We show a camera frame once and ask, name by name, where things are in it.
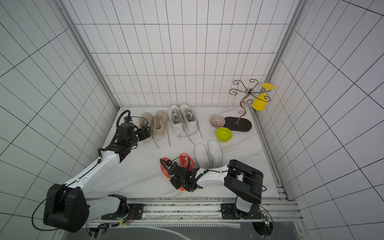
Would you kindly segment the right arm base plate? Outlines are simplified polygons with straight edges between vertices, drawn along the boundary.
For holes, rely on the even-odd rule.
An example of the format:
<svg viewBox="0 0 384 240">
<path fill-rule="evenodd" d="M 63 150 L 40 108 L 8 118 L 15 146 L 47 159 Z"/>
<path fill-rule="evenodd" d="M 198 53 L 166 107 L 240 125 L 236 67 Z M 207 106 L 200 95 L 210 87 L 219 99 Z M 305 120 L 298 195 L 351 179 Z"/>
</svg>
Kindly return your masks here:
<svg viewBox="0 0 384 240">
<path fill-rule="evenodd" d="M 252 204 L 249 212 L 242 212 L 236 208 L 236 204 L 221 204 L 223 220 L 261 220 L 264 215 L 257 204 Z"/>
</svg>

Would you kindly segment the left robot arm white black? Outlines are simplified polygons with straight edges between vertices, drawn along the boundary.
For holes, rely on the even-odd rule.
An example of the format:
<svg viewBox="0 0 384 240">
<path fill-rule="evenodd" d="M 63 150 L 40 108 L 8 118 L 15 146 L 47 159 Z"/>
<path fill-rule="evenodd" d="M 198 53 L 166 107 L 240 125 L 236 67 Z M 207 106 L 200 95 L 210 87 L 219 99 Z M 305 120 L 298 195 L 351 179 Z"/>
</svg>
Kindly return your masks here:
<svg viewBox="0 0 384 240">
<path fill-rule="evenodd" d="M 128 205 L 125 196 L 110 194 L 96 200 L 87 198 L 94 186 L 121 163 L 138 142 L 151 138 L 149 120 L 140 118 L 144 125 L 136 126 L 133 118 L 129 110 L 120 114 L 111 142 L 98 149 L 96 160 L 64 184 L 54 184 L 49 188 L 43 200 L 45 225 L 75 233 L 96 218 L 117 220 L 119 224 L 135 219 L 137 213 Z"/>
</svg>

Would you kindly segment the white shoe insole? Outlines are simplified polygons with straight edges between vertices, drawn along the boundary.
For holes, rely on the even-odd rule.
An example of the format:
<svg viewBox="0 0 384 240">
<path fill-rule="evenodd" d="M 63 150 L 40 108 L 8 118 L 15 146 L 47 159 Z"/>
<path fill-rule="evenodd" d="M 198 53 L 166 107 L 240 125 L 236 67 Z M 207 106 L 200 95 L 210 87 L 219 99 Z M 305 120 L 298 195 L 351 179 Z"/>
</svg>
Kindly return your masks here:
<svg viewBox="0 0 384 240">
<path fill-rule="evenodd" d="M 200 168 L 210 169 L 212 167 L 212 163 L 209 159 L 209 155 L 204 144 L 195 145 L 194 153 Z"/>
<path fill-rule="evenodd" d="M 208 142 L 208 148 L 213 160 L 213 168 L 219 168 L 223 166 L 223 153 L 221 146 L 217 141 L 211 140 Z"/>
</svg>

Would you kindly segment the lime green plastic bowl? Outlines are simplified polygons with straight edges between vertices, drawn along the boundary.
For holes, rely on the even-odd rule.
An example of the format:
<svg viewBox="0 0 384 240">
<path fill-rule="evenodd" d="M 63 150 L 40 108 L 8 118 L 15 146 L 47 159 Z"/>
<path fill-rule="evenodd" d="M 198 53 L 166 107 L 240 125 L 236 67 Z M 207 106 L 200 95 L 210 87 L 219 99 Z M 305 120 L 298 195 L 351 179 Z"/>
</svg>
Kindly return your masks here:
<svg viewBox="0 0 384 240">
<path fill-rule="evenodd" d="M 221 127 L 216 130 L 216 138 L 222 143 L 230 141 L 232 137 L 233 133 L 228 128 Z"/>
</svg>

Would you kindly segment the white sneaker with laces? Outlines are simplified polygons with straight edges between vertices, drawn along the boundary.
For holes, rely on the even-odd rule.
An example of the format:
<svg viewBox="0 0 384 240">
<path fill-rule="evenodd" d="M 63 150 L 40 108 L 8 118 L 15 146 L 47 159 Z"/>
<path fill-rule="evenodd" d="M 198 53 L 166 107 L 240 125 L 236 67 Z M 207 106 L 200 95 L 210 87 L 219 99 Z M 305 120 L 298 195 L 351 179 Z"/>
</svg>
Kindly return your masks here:
<svg viewBox="0 0 384 240">
<path fill-rule="evenodd" d="M 196 113 L 192 110 L 192 108 L 187 104 L 181 104 L 180 111 L 186 123 L 186 126 L 184 127 L 184 132 L 186 133 L 188 139 L 192 143 L 194 143 L 191 139 L 191 135 L 196 134 L 197 132 L 199 132 L 201 137 L 203 138 L 202 132 L 200 130 L 198 118 L 196 116 Z"/>
</svg>

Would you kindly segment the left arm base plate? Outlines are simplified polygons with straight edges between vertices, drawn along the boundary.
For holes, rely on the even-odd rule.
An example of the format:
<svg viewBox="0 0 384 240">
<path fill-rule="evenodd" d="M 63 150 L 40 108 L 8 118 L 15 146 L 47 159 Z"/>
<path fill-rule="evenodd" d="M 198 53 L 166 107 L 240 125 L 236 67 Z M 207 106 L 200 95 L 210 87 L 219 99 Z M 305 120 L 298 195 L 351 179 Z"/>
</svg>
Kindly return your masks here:
<svg viewBox="0 0 384 240">
<path fill-rule="evenodd" d="M 123 204 L 115 213 L 101 216 L 102 220 L 132 221 L 140 220 L 143 215 L 144 204 Z"/>
</svg>

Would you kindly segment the yellow plastic goblet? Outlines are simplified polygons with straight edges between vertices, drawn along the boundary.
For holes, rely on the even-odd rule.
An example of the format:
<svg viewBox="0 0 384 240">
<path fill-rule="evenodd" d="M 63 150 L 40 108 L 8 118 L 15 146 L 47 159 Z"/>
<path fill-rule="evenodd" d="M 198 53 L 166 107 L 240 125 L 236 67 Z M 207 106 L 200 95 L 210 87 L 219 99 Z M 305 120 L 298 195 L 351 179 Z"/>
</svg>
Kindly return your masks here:
<svg viewBox="0 0 384 240">
<path fill-rule="evenodd" d="M 270 83 L 263 83 L 262 88 L 264 91 L 255 98 L 252 105 L 253 109 L 256 111 L 263 111 L 265 109 L 267 103 L 271 101 L 271 98 L 267 96 L 267 93 L 274 90 L 275 86 Z"/>
</svg>

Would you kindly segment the curly metal cup stand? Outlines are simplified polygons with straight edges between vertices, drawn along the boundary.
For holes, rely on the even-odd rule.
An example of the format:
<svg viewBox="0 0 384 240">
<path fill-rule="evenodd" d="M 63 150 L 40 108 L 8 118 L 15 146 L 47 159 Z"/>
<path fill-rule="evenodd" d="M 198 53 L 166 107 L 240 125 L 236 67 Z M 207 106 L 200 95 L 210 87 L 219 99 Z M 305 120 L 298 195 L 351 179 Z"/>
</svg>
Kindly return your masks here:
<svg viewBox="0 0 384 240">
<path fill-rule="evenodd" d="M 264 91 L 263 88 L 262 88 L 262 90 L 260 92 L 257 92 L 255 90 L 255 88 L 260 83 L 259 80 L 257 80 L 257 79 L 250 79 L 249 82 L 251 84 L 255 83 L 255 86 L 253 88 L 246 87 L 246 85 L 243 83 L 243 81 L 241 81 L 241 80 L 234 80 L 233 81 L 233 85 L 238 86 L 239 84 L 241 84 L 244 87 L 244 90 L 240 90 L 239 87 L 237 87 L 237 88 L 232 88 L 229 91 L 230 95 L 233 95 L 233 96 L 236 96 L 238 93 L 244 93 L 245 94 L 245 96 L 240 101 L 241 110 L 239 110 L 240 116 L 238 118 L 243 118 L 246 115 L 246 113 L 247 113 L 246 107 L 249 106 L 249 105 L 252 106 L 255 98 Z"/>
</svg>

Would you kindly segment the black oval stand base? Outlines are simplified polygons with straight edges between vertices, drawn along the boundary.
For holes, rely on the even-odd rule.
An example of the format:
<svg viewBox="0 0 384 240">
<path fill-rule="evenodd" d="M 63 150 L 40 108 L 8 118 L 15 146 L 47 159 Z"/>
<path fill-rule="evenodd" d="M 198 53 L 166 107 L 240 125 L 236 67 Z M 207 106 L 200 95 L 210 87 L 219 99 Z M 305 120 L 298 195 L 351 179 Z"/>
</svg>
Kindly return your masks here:
<svg viewBox="0 0 384 240">
<path fill-rule="evenodd" d="M 252 129 L 252 123 L 244 118 L 226 117 L 224 128 L 231 131 L 248 132 Z"/>
</svg>

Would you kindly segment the aluminium rail frame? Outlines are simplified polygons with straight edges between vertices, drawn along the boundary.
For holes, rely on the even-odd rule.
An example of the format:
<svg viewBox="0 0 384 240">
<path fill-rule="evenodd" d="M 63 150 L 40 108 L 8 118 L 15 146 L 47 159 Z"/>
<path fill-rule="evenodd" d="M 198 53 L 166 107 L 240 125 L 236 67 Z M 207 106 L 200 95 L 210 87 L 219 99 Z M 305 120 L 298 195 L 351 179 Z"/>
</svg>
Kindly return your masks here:
<svg viewBox="0 0 384 240">
<path fill-rule="evenodd" d="M 240 223 L 276 224 L 278 222 L 302 222 L 304 219 L 296 202 L 279 198 L 263 199 L 259 205 L 264 218 L 261 220 L 223 220 L 221 204 L 235 204 L 234 198 L 224 199 L 127 199 L 127 204 L 144 204 L 140 220 L 102 220 L 101 214 L 88 220 L 84 228 L 100 225 L 119 227 L 231 227 Z"/>
</svg>

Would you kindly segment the red orange shoe insole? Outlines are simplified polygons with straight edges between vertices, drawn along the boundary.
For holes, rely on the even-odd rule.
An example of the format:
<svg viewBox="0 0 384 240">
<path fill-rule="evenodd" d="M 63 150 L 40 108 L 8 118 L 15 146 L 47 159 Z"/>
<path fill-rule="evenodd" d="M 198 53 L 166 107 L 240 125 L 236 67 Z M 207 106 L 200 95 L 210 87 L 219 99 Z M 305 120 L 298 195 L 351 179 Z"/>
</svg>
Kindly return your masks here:
<svg viewBox="0 0 384 240">
<path fill-rule="evenodd" d="M 192 171 L 195 168 L 194 160 L 187 153 L 180 154 L 180 163 L 185 169 Z"/>
</svg>

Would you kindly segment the pink marbled bowl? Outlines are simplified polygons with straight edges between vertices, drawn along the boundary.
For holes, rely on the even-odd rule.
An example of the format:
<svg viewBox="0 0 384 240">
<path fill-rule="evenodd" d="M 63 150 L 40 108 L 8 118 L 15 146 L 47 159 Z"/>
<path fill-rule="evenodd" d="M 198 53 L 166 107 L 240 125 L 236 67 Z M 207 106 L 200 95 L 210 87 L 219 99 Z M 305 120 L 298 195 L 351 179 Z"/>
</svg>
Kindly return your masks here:
<svg viewBox="0 0 384 240">
<path fill-rule="evenodd" d="M 210 124 L 214 128 L 222 128 L 226 124 L 226 120 L 224 117 L 220 115 L 214 115 L 210 118 Z"/>
</svg>

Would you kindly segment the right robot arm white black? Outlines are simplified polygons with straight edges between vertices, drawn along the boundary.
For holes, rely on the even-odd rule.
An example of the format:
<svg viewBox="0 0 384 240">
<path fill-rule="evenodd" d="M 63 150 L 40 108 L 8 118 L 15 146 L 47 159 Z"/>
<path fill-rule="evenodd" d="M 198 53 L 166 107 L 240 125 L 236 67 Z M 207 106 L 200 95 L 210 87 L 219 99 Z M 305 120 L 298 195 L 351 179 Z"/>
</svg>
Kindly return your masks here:
<svg viewBox="0 0 384 240">
<path fill-rule="evenodd" d="M 180 164 L 168 158 L 160 159 L 162 172 L 169 177 L 175 189 L 194 192 L 212 186 L 224 186 L 236 194 L 237 210 L 248 213 L 252 205 L 262 202 L 264 174 L 240 161 L 230 160 L 229 164 L 216 169 L 195 168 L 188 156 L 179 156 Z"/>
</svg>

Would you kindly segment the beige shoe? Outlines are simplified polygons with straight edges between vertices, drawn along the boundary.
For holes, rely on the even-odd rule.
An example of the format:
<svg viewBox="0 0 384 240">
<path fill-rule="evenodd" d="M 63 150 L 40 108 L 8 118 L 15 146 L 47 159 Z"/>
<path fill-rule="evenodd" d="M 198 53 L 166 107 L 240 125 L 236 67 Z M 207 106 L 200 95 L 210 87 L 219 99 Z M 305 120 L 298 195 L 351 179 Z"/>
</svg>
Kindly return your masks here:
<svg viewBox="0 0 384 240">
<path fill-rule="evenodd" d="M 161 140 L 165 136 L 168 138 L 169 146 L 171 147 L 170 135 L 168 129 L 168 116 L 167 113 L 163 110 L 160 110 L 154 116 L 154 125 L 153 125 L 153 138 L 154 141 Z"/>
<path fill-rule="evenodd" d="M 159 139 L 162 135 L 162 124 L 160 124 L 157 115 L 152 116 L 150 113 L 144 113 L 139 121 L 139 127 L 151 131 L 151 136 L 143 140 L 144 143 L 149 142 L 152 139 Z"/>
</svg>

